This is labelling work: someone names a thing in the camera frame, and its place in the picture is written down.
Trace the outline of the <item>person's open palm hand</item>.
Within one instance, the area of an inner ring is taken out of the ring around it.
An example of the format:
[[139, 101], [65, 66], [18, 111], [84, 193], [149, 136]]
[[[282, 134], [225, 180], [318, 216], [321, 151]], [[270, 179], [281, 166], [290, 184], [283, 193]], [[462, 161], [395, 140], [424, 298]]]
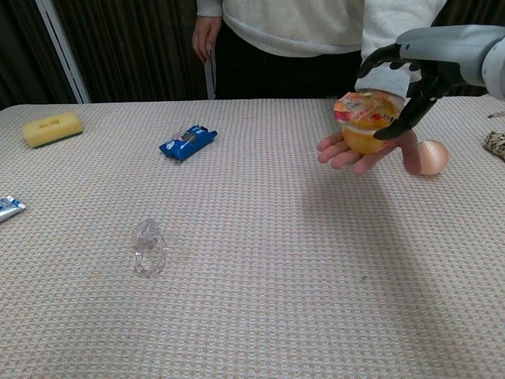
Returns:
[[421, 172], [421, 158], [417, 135], [413, 130], [405, 132], [395, 140], [389, 140], [384, 148], [370, 155], [362, 155], [351, 149], [344, 141], [342, 132], [337, 132], [325, 137], [317, 145], [318, 161], [329, 163], [335, 170], [352, 166], [354, 174], [363, 175], [397, 148], [402, 151], [403, 166], [406, 171], [411, 174], [419, 174]]

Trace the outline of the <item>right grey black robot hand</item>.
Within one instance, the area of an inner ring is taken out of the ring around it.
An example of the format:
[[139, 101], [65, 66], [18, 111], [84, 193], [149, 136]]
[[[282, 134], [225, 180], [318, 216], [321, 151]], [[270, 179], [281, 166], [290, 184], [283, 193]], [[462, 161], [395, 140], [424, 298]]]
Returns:
[[408, 65], [421, 72], [421, 83], [392, 124], [374, 133], [389, 141], [414, 128], [436, 101], [453, 87], [486, 88], [504, 99], [504, 27], [498, 25], [452, 25], [415, 28], [396, 42], [371, 53], [358, 71], [360, 78], [388, 63], [391, 69]]

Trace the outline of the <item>person's hanging hand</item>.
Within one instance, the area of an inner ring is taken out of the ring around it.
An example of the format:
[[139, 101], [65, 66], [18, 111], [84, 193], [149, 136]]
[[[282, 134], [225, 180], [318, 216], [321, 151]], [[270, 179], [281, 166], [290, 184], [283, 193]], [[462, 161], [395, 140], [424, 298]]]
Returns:
[[221, 25], [221, 17], [198, 16], [196, 18], [192, 36], [192, 47], [202, 63], [211, 60], [211, 51], [215, 46]]

